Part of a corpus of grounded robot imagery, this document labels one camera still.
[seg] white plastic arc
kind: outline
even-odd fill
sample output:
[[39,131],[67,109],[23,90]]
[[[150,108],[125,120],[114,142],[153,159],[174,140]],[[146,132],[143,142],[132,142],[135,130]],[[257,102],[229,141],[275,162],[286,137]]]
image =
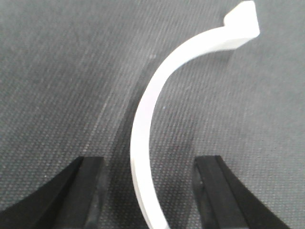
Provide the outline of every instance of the white plastic arc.
[[150,229],[170,229],[153,186],[149,158],[153,111],[166,80],[184,63],[209,52],[237,49],[259,33],[255,4],[243,1],[225,16],[223,27],[200,33],[176,48],[150,80],[135,114],[130,145],[133,186]]

